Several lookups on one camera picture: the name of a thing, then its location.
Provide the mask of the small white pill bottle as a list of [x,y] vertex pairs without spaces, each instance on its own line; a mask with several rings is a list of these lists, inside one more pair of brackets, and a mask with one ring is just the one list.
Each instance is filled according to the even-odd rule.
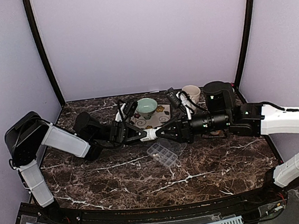
[[158,136],[156,134],[157,131],[156,128],[145,129],[144,131],[146,132],[146,136],[144,138],[141,138],[140,141],[146,142],[146,141],[152,141],[157,139]]

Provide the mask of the clear plastic pill organizer box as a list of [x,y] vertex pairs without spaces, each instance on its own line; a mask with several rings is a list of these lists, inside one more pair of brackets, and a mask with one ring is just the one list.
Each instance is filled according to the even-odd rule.
[[178,143],[166,139],[157,139],[148,145],[147,154],[167,168],[174,167],[187,147],[187,143]]

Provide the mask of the orange pill bottle grey cap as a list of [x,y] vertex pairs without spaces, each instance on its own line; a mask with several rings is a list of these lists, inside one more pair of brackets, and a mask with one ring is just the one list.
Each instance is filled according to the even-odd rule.
[[212,131],[210,134],[212,135],[219,135],[221,133],[220,130],[217,130],[217,131]]

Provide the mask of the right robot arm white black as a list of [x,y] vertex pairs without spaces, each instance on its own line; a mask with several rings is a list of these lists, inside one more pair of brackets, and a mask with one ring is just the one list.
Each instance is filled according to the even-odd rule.
[[[243,137],[260,137],[278,133],[299,134],[299,107],[285,108],[269,102],[244,103],[237,106],[233,86],[214,81],[204,85],[207,112],[174,118],[159,129],[156,136],[179,143],[192,143],[196,134],[227,129]],[[258,198],[270,203],[284,188],[299,177],[299,153],[273,167],[265,174]]]

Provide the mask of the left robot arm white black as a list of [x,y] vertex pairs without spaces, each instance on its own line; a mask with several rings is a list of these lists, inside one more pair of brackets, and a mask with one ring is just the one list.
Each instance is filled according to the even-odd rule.
[[64,211],[52,205],[55,199],[37,162],[39,148],[51,147],[91,161],[104,149],[140,142],[147,135],[146,131],[125,120],[101,124],[87,112],[77,116],[70,132],[31,111],[5,133],[4,141],[11,154],[11,168],[19,172],[25,187],[45,208],[43,216],[52,224],[61,224],[65,219]]

